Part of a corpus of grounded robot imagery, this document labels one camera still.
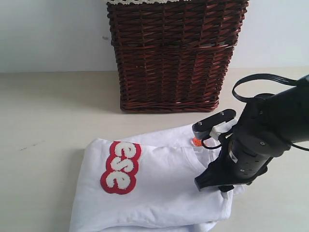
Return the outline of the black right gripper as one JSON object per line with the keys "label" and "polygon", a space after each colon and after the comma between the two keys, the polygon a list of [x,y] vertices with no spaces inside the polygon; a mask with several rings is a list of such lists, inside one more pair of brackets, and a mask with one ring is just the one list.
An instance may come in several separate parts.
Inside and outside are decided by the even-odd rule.
{"label": "black right gripper", "polygon": [[236,185],[250,185],[267,172],[267,165],[272,160],[272,157],[255,154],[228,137],[223,140],[218,159],[195,177],[195,184],[198,190],[217,187],[221,192],[229,192]]}

